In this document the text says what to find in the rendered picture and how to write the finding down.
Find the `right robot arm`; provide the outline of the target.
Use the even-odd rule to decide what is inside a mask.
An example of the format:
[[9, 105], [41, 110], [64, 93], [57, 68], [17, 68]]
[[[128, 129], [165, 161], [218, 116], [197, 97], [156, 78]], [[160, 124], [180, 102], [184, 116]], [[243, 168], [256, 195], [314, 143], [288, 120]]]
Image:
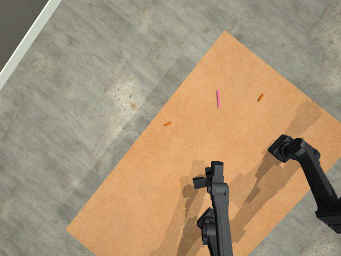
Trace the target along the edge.
[[290, 136], [271, 152], [283, 163], [289, 159], [300, 163], [318, 207], [316, 217], [341, 234], [341, 197], [337, 197], [320, 166], [320, 153], [302, 138]]

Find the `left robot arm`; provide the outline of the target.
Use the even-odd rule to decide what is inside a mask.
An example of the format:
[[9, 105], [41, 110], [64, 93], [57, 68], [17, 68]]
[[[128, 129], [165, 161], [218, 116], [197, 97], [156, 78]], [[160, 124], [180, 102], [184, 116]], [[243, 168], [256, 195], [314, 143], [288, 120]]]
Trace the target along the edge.
[[221, 161], [211, 161], [211, 170], [205, 173], [206, 178], [192, 179], [195, 189], [207, 187], [212, 200], [214, 211], [209, 209], [197, 223], [203, 245], [208, 246], [210, 256], [233, 256], [228, 216], [229, 187], [224, 183], [222, 166]]

